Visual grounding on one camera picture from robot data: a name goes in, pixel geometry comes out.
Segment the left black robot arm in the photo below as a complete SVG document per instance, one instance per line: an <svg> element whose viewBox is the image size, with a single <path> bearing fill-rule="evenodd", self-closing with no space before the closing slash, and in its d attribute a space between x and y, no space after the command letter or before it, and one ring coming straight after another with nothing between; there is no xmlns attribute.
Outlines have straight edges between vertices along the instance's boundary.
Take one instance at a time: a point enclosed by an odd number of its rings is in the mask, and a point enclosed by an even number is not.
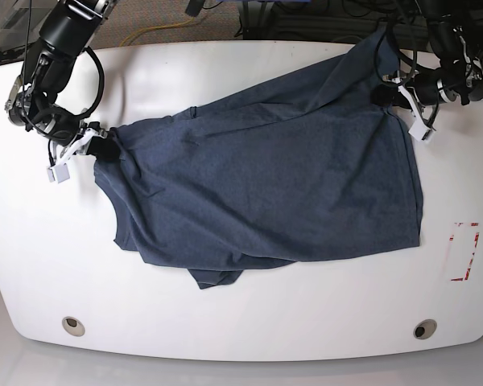
<svg viewBox="0 0 483 386"><path fill-rule="evenodd" d="M411 132L425 141L435 131L440 106L460 100L462 105L483 99L483 47L466 1L396 1L374 48L373 66L380 81L371 94L373 104L409 109L415 119ZM413 27L414 18L424 18L428 43L439 59L438 68L419 64ZM378 54L388 44L409 72L381 74Z"/></svg>

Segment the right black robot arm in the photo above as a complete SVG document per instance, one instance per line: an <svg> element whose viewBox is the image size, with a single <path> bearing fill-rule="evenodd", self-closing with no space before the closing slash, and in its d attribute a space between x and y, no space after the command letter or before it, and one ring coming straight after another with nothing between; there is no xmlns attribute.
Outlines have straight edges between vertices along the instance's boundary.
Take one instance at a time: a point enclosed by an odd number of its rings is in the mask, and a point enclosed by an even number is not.
<svg viewBox="0 0 483 386"><path fill-rule="evenodd" d="M87 123L105 91L105 72L89 46L93 36L117 5L115 1L59 1L39 30L32 46L25 46L20 75L16 78L5 110L14 125L34 130L48 140L49 160L53 152L92 155L103 162L119 159L120 149L96 121ZM67 86L78 56L87 54L98 74L97 95L89 108L74 114L56 104Z"/></svg>

